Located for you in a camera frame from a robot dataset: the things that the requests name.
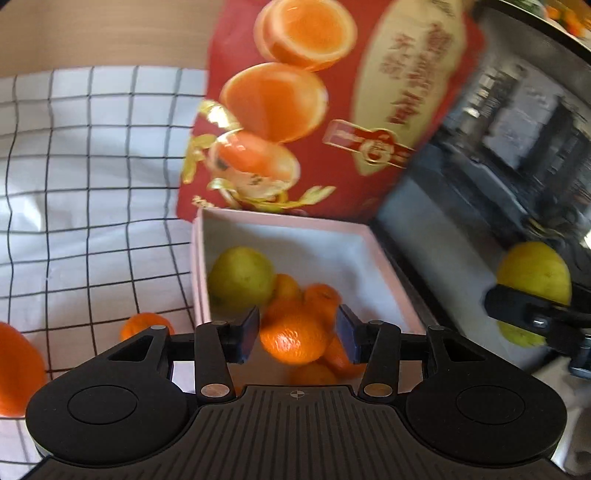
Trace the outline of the pink gift box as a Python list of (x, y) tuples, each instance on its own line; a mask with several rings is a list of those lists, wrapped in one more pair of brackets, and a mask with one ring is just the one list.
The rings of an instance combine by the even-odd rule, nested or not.
[(245, 312), (213, 309), (207, 275), (221, 254), (233, 247), (259, 251), (276, 273), (305, 288), (329, 285), (363, 322), (381, 320), (405, 333), (423, 334), (425, 326), (402, 281), (370, 228), (355, 223), (290, 217), (218, 208), (201, 208), (193, 222), (191, 275), (200, 324), (238, 323)]

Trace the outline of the checked white tablecloth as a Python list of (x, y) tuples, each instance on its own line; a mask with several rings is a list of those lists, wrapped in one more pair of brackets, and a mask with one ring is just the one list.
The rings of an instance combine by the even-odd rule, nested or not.
[(131, 316), (195, 324), (175, 214), (202, 70), (86, 67), (1, 81), (1, 319), (55, 379)]

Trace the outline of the red snack bag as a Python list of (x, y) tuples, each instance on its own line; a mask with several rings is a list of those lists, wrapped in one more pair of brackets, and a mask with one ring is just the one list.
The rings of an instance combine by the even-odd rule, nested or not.
[(484, 49), (467, 1), (228, 1), (176, 206), (366, 221)]

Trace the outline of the small mandarin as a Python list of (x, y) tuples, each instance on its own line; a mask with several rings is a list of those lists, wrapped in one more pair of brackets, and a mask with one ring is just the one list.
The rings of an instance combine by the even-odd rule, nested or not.
[(161, 315), (155, 313), (139, 313), (130, 317), (121, 327), (120, 341), (125, 341), (145, 329), (153, 326), (163, 326), (170, 335), (174, 335), (174, 329), (169, 321)]

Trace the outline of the large orange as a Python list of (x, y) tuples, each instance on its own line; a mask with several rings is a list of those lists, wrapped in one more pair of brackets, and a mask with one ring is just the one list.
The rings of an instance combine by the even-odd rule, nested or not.
[(39, 351), (18, 330), (1, 323), (1, 416), (24, 416), (29, 401), (46, 380), (45, 363)]

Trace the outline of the small green guava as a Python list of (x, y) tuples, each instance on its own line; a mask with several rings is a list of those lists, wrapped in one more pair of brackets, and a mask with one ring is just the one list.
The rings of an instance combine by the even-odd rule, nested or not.
[(514, 245), (497, 269), (496, 282), (564, 306), (571, 304), (569, 268), (553, 248), (542, 242)]

